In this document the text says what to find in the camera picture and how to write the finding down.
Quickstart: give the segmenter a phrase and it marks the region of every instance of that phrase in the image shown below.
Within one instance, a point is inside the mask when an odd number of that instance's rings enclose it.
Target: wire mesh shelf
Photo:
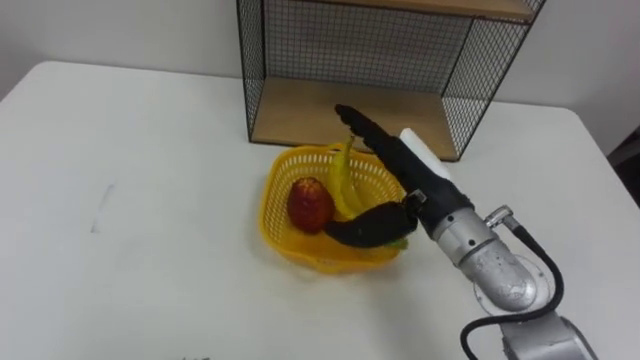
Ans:
[[[333,105],[345,103],[459,160],[546,0],[502,0],[529,12],[515,17],[365,1],[237,0],[249,139],[344,141]]]

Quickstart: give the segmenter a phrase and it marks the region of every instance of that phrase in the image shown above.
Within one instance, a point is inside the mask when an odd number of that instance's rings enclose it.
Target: wooden shelf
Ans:
[[[522,0],[312,0],[329,3],[380,6],[453,15],[531,20],[533,11]]]
[[[350,134],[333,108],[351,105],[393,135],[410,127],[443,160],[457,155],[437,94],[276,77],[266,79],[252,141],[284,145],[345,142]],[[356,148],[367,150],[361,142]]]

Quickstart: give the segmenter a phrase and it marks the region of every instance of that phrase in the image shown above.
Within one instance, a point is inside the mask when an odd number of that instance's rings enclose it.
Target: red apple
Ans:
[[[287,213],[291,223],[308,234],[317,234],[333,219],[336,206],[329,191],[318,179],[305,177],[291,186]]]

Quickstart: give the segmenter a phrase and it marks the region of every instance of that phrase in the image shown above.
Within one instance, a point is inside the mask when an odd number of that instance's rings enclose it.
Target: yellow banana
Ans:
[[[349,165],[349,152],[351,150],[351,146],[353,144],[354,137],[352,136],[347,142],[345,148],[336,154],[333,155],[333,160],[331,161],[331,166],[329,167],[329,181],[328,181],[328,190],[333,197],[333,202],[336,205],[336,210],[344,216],[347,220],[353,220],[358,216],[363,210],[362,205],[359,208],[354,209],[351,207],[351,204],[347,202],[345,197],[345,187],[349,185],[348,188],[353,189],[353,185],[351,183],[351,170]],[[349,195],[350,202],[354,202],[353,197],[355,195],[355,189],[353,189],[353,194]]]
[[[353,220],[367,209],[362,204],[351,179],[350,153],[355,138],[351,136],[343,150],[337,152],[329,167],[328,190],[333,197],[336,210],[347,220]],[[407,239],[403,238],[388,246],[406,249]]]

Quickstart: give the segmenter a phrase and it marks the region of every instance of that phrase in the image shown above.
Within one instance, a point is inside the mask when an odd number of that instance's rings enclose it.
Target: basket rim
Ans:
[[[271,165],[271,169],[269,170],[269,174],[267,176],[267,182],[266,182],[266,184],[264,186],[264,189],[262,191],[262,197],[260,199],[260,213],[259,213],[259,216],[258,216],[258,226],[260,228],[260,233],[262,234],[262,238],[266,241],[267,244],[269,244],[269,246],[271,248],[273,248],[278,253],[283,254],[283,255],[292,256],[292,257],[303,258],[303,259],[305,259],[307,261],[314,262],[314,263],[318,262],[318,259],[316,257],[314,257],[314,256],[311,256],[311,255],[308,255],[308,254],[305,254],[305,253],[301,253],[301,252],[297,252],[297,251],[283,249],[282,247],[280,247],[278,244],[275,243],[275,241],[271,238],[271,236],[267,235],[267,230],[265,228],[265,223],[264,223],[263,219],[264,219],[264,217],[266,215],[266,210],[267,210],[267,198],[269,196],[269,193],[270,193],[271,187],[273,185],[273,182],[275,181],[275,176],[272,176],[274,171],[287,158],[291,157],[292,155],[294,155],[294,154],[296,154],[298,152],[309,151],[309,150],[326,152],[328,150],[333,150],[333,149],[343,150],[344,148],[345,148],[344,144],[341,144],[341,143],[324,145],[324,146],[302,145],[302,146],[297,146],[297,147],[294,147],[292,149],[288,149],[288,150],[283,151],[273,161],[273,164]],[[356,150],[352,150],[352,151],[356,152],[358,154],[358,156],[367,157],[367,158],[370,158],[370,159],[374,158],[376,161],[378,161],[378,162],[380,161],[373,154],[367,154],[367,153],[359,152],[359,151],[356,151]],[[394,250],[393,255],[389,256],[388,258],[385,258],[384,261],[366,261],[366,260],[348,260],[348,261],[345,261],[345,260],[334,260],[334,259],[328,259],[328,260],[333,261],[333,262],[335,262],[337,264],[345,264],[345,265],[350,265],[350,266],[382,265],[384,263],[387,263],[387,262],[395,259],[400,254],[400,250],[398,250],[398,249],[393,249],[393,250]]]

